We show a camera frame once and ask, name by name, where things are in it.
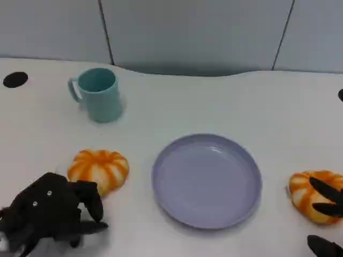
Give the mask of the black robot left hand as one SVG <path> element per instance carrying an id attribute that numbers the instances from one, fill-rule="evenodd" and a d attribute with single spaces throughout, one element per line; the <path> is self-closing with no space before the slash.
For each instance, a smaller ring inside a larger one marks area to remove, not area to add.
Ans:
<path id="1" fill-rule="evenodd" d="M 108 228 L 97 184 L 47 172 L 1 209 L 1 252 L 28 256 L 41 239 L 76 248 L 83 236 Z"/>

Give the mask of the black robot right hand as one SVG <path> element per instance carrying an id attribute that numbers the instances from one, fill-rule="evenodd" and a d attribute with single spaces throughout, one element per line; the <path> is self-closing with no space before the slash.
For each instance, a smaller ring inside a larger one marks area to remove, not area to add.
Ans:
<path id="1" fill-rule="evenodd" d="M 313 203 L 314 210 L 330 217 L 342 218 L 342 190 L 339 191 L 314 177 L 310 177 L 309 181 L 319 194 L 333 202 Z M 318 257 L 342 256 L 341 246 L 317 235 L 308 235 L 307 245 L 314 255 Z"/>

